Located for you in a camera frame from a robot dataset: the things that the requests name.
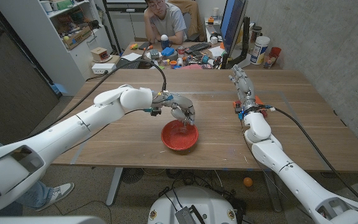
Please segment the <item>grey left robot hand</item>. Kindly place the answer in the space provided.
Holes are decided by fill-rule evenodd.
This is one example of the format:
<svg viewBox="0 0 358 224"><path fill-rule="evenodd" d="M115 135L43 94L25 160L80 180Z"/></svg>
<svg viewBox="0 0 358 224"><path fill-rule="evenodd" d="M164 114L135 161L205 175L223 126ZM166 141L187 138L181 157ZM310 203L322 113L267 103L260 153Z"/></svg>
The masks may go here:
<svg viewBox="0 0 358 224"><path fill-rule="evenodd" d="M195 109L190 99L168 91L153 91L152 96L151 107L154 112L160 114L162 107L171 107L171 114L174 118L184 124L195 124Z"/></svg>

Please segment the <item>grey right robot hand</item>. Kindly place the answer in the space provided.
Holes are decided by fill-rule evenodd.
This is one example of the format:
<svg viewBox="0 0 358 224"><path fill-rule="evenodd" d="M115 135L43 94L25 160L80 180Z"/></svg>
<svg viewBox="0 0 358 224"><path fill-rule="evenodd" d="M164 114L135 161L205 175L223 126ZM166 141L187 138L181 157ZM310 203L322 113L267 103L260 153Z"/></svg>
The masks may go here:
<svg viewBox="0 0 358 224"><path fill-rule="evenodd" d="M255 102L255 91L252 80L247 76L245 71L237 64L232 67L235 77L229 76L238 91L237 95L241 102L242 109L245 112L255 111L258 106Z"/></svg>

